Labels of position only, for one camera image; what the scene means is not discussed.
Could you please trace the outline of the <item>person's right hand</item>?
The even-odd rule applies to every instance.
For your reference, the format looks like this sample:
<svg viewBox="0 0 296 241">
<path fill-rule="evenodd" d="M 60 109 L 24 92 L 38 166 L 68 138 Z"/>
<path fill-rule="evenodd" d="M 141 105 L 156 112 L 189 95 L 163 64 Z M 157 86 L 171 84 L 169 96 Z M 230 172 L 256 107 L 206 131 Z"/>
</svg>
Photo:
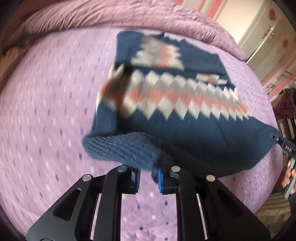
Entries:
<svg viewBox="0 0 296 241">
<path fill-rule="evenodd" d="M 290 177 L 295 178 L 295 169 L 291 168 L 291 160 L 287 164 L 285 176 L 282 181 L 283 188 L 285 188 L 288 184 L 290 184 Z"/>
</svg>

